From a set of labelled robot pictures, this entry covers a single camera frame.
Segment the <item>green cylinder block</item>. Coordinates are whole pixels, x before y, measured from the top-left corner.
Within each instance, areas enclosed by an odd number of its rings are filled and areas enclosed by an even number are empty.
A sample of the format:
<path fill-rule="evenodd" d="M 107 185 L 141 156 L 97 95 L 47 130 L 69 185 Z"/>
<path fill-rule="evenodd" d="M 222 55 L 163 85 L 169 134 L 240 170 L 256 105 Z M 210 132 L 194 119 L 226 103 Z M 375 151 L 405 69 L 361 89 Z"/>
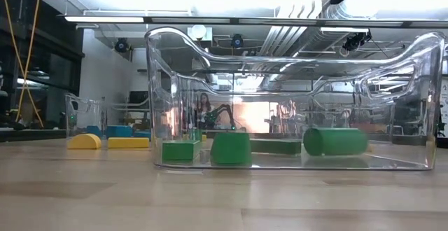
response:
<path fill-rule="evenodd" d="M 303 136 L 311 156 L 360 155 L 369 145 L 367 135 L 356 128 L 309 128 Z"/>

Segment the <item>long green block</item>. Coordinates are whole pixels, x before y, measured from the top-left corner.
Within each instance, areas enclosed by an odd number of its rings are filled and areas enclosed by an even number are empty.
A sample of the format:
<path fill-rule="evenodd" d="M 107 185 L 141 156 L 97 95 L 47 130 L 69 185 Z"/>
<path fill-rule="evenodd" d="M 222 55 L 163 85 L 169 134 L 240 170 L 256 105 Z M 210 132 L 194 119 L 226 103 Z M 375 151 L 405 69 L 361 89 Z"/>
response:
<path fill-rule="evenodd" d="M 302 149 L 297 139 L 250 139 L 250 144 L 253 153 L 298 155 Z"/>

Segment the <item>green rectangular block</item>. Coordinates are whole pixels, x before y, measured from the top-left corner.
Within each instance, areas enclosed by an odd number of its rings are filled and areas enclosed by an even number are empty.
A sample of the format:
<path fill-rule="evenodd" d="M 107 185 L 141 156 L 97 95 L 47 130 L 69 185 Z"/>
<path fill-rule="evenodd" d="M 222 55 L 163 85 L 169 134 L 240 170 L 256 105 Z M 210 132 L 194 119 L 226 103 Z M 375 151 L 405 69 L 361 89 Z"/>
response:
<path fill-rule="evenodd" d="M 202 142 L 198 140 L 171 140 L 162 144 L 162 160 L 193 161 L 199 154 Z"/>

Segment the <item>long blue block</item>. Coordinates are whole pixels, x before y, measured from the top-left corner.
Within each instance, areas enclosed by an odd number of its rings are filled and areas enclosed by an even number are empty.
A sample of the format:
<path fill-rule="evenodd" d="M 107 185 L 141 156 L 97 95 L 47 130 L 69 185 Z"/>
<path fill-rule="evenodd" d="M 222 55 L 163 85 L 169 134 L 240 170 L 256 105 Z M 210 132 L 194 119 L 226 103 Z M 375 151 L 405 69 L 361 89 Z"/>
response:
<path fill-rule="evenodd" d="M 133 136 L 133 129 L 127 125 L 108 125 L 106 138 L 127 138 Z"/>

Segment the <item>white round lamp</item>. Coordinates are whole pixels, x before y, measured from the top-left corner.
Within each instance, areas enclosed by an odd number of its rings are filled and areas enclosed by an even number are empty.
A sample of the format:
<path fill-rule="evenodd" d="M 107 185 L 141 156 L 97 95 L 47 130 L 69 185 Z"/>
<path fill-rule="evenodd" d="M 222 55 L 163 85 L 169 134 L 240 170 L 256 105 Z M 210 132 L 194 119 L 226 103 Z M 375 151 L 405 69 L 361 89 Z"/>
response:
<path fill-rule="evenodd" d="M 195 24 L 191 27 L 191 34 L 200 41 L 207 35 L 207 28 L 203 24 Z"/>

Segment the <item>person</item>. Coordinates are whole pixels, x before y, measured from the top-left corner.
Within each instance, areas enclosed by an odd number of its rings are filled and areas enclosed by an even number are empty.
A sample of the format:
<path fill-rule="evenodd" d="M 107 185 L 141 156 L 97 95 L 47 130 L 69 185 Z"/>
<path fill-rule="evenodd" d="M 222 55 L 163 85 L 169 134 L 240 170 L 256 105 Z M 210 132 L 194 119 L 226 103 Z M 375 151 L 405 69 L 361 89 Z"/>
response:
<path fill-rule="evenodd" d="M 197 126 L 199 129 L 204 130 L 207 128 L 205 115 L 212 111 L 213 106 L 210 104 L 209 96 L 203 92 L 199 96 L 199 105 L 197 106 Z"/>

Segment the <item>clear plastic bin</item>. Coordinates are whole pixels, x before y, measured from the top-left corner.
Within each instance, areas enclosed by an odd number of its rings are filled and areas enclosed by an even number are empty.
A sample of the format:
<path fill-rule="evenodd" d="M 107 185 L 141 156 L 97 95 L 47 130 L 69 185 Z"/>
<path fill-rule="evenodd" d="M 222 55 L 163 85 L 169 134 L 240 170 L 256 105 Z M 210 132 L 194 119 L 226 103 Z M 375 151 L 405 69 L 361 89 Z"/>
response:
<path fill-rule="evenodd" d="M 178 29 L 151 30 L 146 57 L 154 163 L 180 169 L 430 170 L 436 150 L 448 147 L 444 49 L 444 36 L 431 32 L 390 59 L 215 55 Z M 203 92 L 213 108 L 205 115 L 206 129 L 199 129 Z M 303 144 L 309 128 L 356 128 L 369 145 L 360 155 L 311 156 Z M 211 146 L 220 132 L 297 139 L 301 154 L 251 151 L 251 165 L 213 165 Z M 171 140 L 198 140 L 202 147 L 193 161 L 164 162 L 162 144 Z"/>
<path fill-rule="evenodd" d="M 105 99 L 93 100 L 67 94 L 66 136 L 87 134 L 88 125 L 96 125 L 106 138 L 108 125 L 127 125 L 135 131 L 151 131 L 149 98 L 146 92 L 131 92 L 126 102 L 113 103 Z"/>

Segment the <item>yellow half-round block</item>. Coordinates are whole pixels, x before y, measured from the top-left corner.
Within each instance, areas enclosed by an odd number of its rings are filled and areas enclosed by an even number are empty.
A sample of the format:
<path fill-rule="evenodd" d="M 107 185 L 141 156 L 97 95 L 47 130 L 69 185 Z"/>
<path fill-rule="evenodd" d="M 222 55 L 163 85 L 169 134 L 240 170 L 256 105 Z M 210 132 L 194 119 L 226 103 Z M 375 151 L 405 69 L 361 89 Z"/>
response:
<path fill-rule="evenodd" d="M 67 142 L 68 149 L 97 150 L 102 147 L 101 139 L 95 134 L 79 134 Z"/>

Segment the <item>black overhead frame beam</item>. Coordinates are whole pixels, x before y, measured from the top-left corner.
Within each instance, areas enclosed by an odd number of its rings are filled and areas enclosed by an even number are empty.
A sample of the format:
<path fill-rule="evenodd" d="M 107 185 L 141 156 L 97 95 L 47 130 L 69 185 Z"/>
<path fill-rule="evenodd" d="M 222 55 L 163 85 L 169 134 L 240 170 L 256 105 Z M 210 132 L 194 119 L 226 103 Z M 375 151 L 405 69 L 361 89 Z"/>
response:
<path fill-rule="evenodd" d="M 95 24 L 149 25 L 248 25 L 288 27 L 349 27 L 380 29 L 448 29 L 448 21 L 439 20 L 334 20 L 264 17 L 193 17 L 193 16 L 98 16 L 60 15 L 67 22 Z"/>

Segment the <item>black table edge rail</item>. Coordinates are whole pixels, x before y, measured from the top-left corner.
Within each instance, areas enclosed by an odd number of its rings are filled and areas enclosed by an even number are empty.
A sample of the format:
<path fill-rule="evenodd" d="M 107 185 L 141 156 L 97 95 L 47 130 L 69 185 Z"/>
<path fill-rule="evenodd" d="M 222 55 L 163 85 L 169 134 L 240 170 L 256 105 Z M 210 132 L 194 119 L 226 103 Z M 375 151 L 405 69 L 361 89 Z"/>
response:
<path fill-rule="evenodd" d="M 0 143 L 11 141 L 33 141 L 46 139 L 64 139 L 64 129 L 0 129 Z"/>

